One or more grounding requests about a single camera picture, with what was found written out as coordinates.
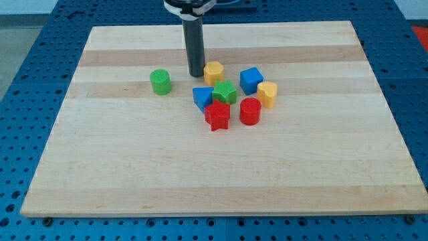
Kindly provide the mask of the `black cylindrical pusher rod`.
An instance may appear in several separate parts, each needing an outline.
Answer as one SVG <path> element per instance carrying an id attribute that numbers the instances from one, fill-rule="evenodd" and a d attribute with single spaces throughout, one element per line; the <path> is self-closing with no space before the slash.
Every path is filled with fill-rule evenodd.
<path id="1" fill-rule="evenodd" d="M 203 41 L 202 17 L 196 20 L 182 20 L 189 74 L 201 77 L 205 67 L 205 46 Z"/>

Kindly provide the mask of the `white and black rod mount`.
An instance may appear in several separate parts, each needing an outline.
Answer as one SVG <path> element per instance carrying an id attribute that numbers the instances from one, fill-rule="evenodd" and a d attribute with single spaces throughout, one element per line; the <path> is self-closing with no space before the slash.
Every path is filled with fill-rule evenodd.
<path id="1" fill-rule="evenodd" d="M 216 0 L 164 0 L 165 9 L 185 21 L 197 20 L 216 4 Z"/>

